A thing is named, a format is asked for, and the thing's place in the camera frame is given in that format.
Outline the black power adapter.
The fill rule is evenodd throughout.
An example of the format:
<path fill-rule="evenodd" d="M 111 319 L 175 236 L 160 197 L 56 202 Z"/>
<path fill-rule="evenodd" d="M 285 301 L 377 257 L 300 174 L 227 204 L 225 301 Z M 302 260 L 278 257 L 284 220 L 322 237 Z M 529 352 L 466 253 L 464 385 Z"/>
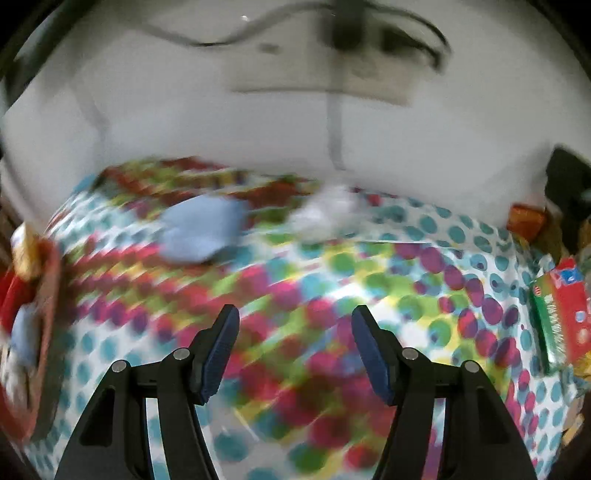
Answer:
<path fill-rule="evenodd" d="M 363 46 L 366 29 L 365 0 L 332 1 L 329 43 L 335 50 L 353 52 Z"/>

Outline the red green medicine box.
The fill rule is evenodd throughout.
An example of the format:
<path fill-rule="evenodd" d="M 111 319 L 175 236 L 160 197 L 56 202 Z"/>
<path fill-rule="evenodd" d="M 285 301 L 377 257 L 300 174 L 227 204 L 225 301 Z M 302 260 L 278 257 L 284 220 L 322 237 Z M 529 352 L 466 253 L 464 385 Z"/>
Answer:
<path fill-rule="evenodd" d="M 590 299 L 573 257 L 536 278 L 530 298 L 546 374 L 574 365 L 590 352 Z"/>

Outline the white wall socket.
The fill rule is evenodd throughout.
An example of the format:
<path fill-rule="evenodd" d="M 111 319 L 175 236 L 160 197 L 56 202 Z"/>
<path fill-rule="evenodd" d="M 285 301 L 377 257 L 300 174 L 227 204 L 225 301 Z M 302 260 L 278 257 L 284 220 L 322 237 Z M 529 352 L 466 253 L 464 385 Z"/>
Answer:
<path fill-rule="evenodd" d="M 401 106 L 412 102 L 426 67 L 414 49 L 384 52 L 375 21 L 360 49 L 339 52 L 329 42 L 327 16 L 315 13 L 271 27 L 225 50 L 222 59 L 232 92 L 335 92 Z"/>

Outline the red snack packet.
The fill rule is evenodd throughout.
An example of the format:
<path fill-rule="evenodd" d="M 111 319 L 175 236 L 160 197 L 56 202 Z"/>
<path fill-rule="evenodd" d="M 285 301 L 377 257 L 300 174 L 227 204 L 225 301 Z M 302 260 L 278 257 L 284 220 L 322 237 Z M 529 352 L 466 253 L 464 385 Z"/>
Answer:
<path fill-rule="evenodd" d="M 526 204 L 514 203 L 509 210 L 506 229 L 531 243 L 535 241 L 547 223 L 545 210 Z"/>

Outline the red sock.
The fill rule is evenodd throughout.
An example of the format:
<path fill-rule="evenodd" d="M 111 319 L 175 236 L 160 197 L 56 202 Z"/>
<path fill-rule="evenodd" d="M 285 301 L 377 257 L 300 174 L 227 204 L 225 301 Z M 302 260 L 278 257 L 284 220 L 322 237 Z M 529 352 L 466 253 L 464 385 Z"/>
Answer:
<path fill-rule="evenodd" d="M 35 288 L 22 280 L 13 270 L 7 271 L 1 278 L 1 327 L 9 335 L 19 309 L 34 300 Z"/>

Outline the white crumpled plastic bag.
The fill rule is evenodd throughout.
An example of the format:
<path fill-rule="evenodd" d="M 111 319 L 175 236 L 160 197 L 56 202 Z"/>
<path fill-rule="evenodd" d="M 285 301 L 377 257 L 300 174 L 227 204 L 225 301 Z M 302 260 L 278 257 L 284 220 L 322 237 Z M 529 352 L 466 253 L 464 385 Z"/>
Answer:
<path fill-rule="evenodd" d="M 363 207 L 353 188 L 332 181 L 291 212 L 287 226 L 301 242 L 315 244 L 358 233 L 362 220 Z"/>

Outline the blue sock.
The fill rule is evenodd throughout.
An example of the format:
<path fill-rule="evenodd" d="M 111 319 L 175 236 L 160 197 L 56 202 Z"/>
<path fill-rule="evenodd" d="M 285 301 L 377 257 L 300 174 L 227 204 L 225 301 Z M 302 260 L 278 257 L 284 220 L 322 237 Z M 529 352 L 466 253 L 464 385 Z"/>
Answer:
<path fill-rule="evenodd" d="M 159 255 L 168 262 L 202 263 L 238 244 L 249 204 L 232 197 L 199 195 L 160 215 Z"/>

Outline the red round tray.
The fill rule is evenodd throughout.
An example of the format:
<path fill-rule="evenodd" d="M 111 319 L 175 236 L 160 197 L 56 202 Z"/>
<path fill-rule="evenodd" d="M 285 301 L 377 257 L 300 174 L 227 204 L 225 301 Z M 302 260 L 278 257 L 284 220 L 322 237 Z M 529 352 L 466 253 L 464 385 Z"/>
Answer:
<path fill-rule="evenodd" d="M 41 430 L 47 369 L 61 287 L 61 253 L 23 223 L 1 276 L 1 430 L 26 443 Z"/>

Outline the yellow medicine box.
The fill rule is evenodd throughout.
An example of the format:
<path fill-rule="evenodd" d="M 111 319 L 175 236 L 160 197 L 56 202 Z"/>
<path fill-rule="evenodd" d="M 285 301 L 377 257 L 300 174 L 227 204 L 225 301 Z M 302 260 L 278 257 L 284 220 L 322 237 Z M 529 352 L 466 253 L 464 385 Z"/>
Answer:
<path fill-rule="evenodd" d="M 26 282 L 40 278 L 43 273 L 43 238 L 23 222 L 14 230 L 10 244 L 15 274 Z"/>

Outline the colourful polka dot cloth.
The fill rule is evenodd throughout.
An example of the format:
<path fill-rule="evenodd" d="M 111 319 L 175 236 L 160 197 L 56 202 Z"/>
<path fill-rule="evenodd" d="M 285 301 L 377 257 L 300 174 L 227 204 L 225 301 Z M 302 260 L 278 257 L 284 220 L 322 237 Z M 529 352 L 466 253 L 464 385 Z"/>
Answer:
<path fill-rule="evenodd" d="M 477 361 L 514 419 L 539 478 L 556 461 L 575 396 L 570 370 L 543 371 L 529 288 L 553 263 L 508 231 L 412 198 L 360 191 L 348 238 L 301 243 L 290 212 L 314 181 L 193 158 L 130 161 L 79 188 L 47 226 L 63 258 L 66 329 L 54 421 L 26 455 L 52 478 L 107 368 L 157 361 L 190 343 L 221 307 L 240 312 L 218 392 L 198 409 L 221 476 L 368 479 L 394 416 L 353 341 L 365 304 L 435 362 Z M 177 266 L 159 252 L 167 207 L 199 194 L 252 202 L 235 251 Z"/>

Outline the white sock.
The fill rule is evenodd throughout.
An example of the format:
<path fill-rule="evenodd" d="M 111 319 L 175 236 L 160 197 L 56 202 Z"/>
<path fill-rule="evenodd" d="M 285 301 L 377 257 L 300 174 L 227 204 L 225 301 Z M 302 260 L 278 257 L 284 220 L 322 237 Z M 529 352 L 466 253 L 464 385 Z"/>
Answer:
<path fill-rule="evenodd" d="M 11 346 L 28 369 L 37 367 L 41 343 L 41 317 L 34 303 L 23 305 L 15 318 Z"/>

